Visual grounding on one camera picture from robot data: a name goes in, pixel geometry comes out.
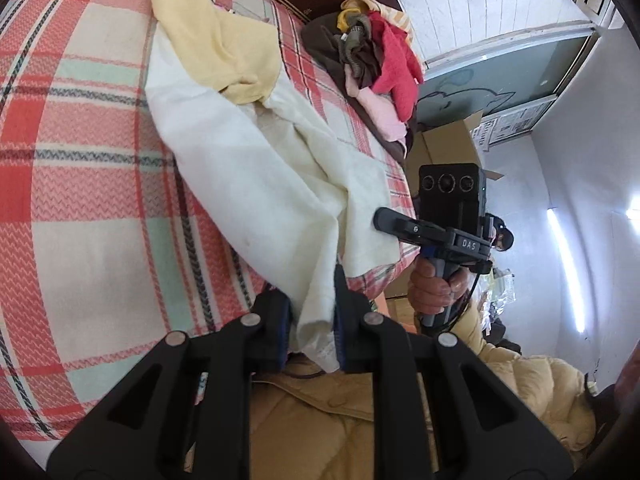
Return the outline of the person's right hand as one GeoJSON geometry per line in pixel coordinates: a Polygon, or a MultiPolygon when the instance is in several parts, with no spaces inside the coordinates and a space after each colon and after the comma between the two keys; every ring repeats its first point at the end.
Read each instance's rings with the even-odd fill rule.
{"type": "Polygon", "coordinates": [[[409,304],[416,313],[438,315],[464,296],[469,278],[470,272],[465,268],[457,270],[450,278],[439,278],[435,267],[418,257],[409,278],[409,304]]]}

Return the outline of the right forearm yellow sleeve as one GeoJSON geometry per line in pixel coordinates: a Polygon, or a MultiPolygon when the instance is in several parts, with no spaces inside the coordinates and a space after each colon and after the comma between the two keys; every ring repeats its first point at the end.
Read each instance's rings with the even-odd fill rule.
{"type": "MultiPolygon", "coordinates": [[[[434,292],[439,300],[439,307],[452,306],[456,300],[463,299],[469,290],[470,279],[464,272],[458,278],[450,278],[448,281],[435,278],[434,292]]],[[[521,357],[512,350],[497,347],[485,340],[482,317],[474,299],[470,300],[460,318],[454,322],[451,331],[486,363],[513,361],[521,357]]]]}

